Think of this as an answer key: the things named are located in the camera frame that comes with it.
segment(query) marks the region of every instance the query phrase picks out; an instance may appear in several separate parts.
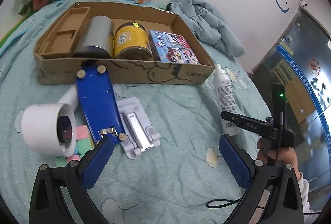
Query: green block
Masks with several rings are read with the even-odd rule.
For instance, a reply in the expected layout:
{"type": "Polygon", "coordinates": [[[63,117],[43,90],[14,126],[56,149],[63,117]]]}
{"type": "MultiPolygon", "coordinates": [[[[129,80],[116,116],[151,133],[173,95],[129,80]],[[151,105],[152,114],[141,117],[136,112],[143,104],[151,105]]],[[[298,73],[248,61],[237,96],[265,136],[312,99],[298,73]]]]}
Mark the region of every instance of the green block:
{"type": "Polygon", "coordinates": [[[55,157],[55,165],[56,165],[56,167],[67,166],[67,158],[66,157],[55,157]]]}
{"type": "Polygon", "coordinates": [[[93,149],[90,143],[90,138],[77,140],[77,148],[80,154],[85,154],[87,151],[93,149]]]}

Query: metal screw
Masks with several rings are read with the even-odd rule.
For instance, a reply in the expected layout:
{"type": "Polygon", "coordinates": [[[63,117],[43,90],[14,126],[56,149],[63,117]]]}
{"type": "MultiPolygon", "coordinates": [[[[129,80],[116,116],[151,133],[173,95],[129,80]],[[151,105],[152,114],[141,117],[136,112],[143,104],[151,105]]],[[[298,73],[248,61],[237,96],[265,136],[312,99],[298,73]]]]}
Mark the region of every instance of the metal screw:
{"type": "Polygon", "coordinates": [[[99,65],[97,70],[99,73],[104,73],[105,71],[107,71],[107,68],[104,65],[99,65]]]}
{"type": "Polygon", "coordinates": [[[120,141],[125,141],[125,140],[126,140],[126,134],[123,133],[123,132],[121,132],[121,133],[119,134],[119,139],[120,139],[120,141]]]}
{"type": "Polygon", "coordinates": [[[85,75],[86,75],[86,73],[85,73],[84,70],[79,70],[79,71],[77,72],[77,77],[80,78],[80,79],[84,78],[85,75]]]}
{"type": "Polygon", "coordinates": [[[47,169],[47,165],[46,164],[42,164],[41,166],[40,166],[40,170],[41,171],[45,171],[47,169]]]}
{"type": "Polygon", "coordinates": [[[263,162],[261,160],[259,160],[259,159],[256,159],[254,161],[254,163],[255,163],[256,166],[259,166],[259,167],[261,167],[263,165],[263,162]]]}
{"type": "Polygon", "coordinates": [[[69,162],[70,167],[76,167],[78,165],[78,161],[77,160],[72,160],[71,162],[69,162]]]}
{"type": "Polygon", "coordinates": [[[287,163],[287,164],[285,165],[285,167],[286,167],[287,169],[289,169],[289,170],[293,169],[293,166],[292,166],[292,164],[290,164],[290,163],[287,163]]]}

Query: board game box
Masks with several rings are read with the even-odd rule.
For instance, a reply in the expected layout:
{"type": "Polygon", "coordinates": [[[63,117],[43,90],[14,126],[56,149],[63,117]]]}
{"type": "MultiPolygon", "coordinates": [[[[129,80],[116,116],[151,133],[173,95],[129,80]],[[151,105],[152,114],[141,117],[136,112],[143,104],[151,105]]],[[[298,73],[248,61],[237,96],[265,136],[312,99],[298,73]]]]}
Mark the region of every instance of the board game box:
{"type": "Polygon", "coordinates": [[[151,30],[149,41],[155,61],[200,64],[181,35],[151,30]]]}

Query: plant pot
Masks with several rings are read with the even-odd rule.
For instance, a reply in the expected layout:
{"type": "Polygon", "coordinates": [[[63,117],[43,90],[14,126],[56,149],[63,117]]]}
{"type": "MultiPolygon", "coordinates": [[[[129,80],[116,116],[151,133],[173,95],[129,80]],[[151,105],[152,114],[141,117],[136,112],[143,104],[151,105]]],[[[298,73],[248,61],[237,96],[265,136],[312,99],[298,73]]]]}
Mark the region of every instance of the plant pot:
{"type": "Polygon", "coordinates": [[[32,7],[34,12],[37,12],[42,7],[48,5],[49,0],[32,0],[32,7]]]}

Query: light green blanket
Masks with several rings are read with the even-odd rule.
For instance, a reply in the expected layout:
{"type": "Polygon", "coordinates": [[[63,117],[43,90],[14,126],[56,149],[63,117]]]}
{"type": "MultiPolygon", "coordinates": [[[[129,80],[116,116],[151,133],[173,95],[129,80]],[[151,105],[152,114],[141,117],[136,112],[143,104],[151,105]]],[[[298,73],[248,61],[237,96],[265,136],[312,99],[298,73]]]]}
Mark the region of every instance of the light green blanket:
{"type": "MultiPolygon", "coordinates": [[[[4,44],[6,50],[0,50],[0,193],[19,223],[28,223],[38,167],[43,163],[54,167],[55,157],[41,156],[27,147],[19,124],[15,124],[16,115],[31,104],[57,102],[70,87],[39,84],[32,50],[47,27],[76,1],[132,3],[65,0],[51,4],[22,23],[4,44]]],[[[237,61],[210,45],[202,45],[233,79],[238,112],[261,120],[270,116],[237,61]]],[[[242,195],[221,157],[217,168],[205,161],[207,148],[218,148],[222,133],[210,85],[209,80],[201,86],[115,85],[117,99],[135,96],[140,100],[161,134],[161,146],[135,160],[128,159],[120,146],[115,147],[95,187],[88,191],[111,223],[223,223],[231,213],[234,205],[214,210],[205,207],[212,199],[235,200],[242,195]]],[[[76,119],[79,125],[85,123],[80,108],[76,119]]],[[[257,139],[255,134],[241,130],[237,142],[255,158],[257,139]]],[[[66,200],[74,219],[80,223],[71,200],[66,200]]]]}

